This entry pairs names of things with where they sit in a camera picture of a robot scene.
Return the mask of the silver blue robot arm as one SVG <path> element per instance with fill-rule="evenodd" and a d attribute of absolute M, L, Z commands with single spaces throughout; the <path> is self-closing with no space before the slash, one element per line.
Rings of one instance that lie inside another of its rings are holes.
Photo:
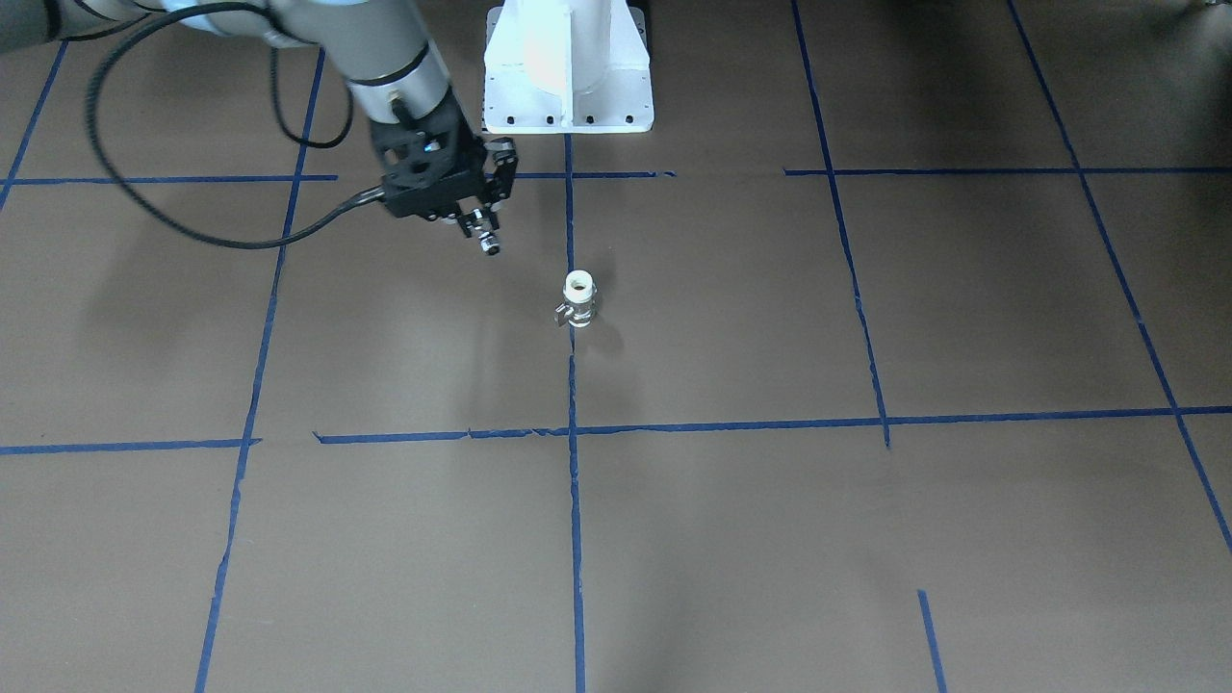
<path fill-rule="evenodd" d="M 225 240 L 182 224 L 120 174 L 102 144 L 99 107 L 120 59 L 172 26 L 225 39 L 256 39 L 271 53 L 315 47 L 370 123 L 381 180 L 317 222 L 274 240 Z M 487 255 L 501 250 L 496 210 L 509 199 L 519 154 L 510 138 L 485 141 L 472 127 L 423 12 L 414 1 L 5 1 L 2 52 L 124 32 L 92 72 L 84 104 L 92 155 L 120 191 L 188 240 L 265 250 L 307 240 L 339 216 L 370 203 L 397 218 L 457 224 Z"/>

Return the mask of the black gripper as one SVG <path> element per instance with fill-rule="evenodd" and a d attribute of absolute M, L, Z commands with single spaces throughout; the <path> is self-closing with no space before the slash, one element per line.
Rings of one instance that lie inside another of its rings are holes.
<path fill-rule="evenodd" d="M 395 97 L 395 123 L 371 122 L 371 144 L 382 166 L 381 203 L 393 217 L 428 222 L 457 218 L 464 238 L 498 242 L 494 206 L 508 200 L 519 154 L 511 138 L 484 141 L 456 97 L 445 92 L 430 113 L 409 113 Z M 462 210 L 462 200 L 476 208 Z"/>

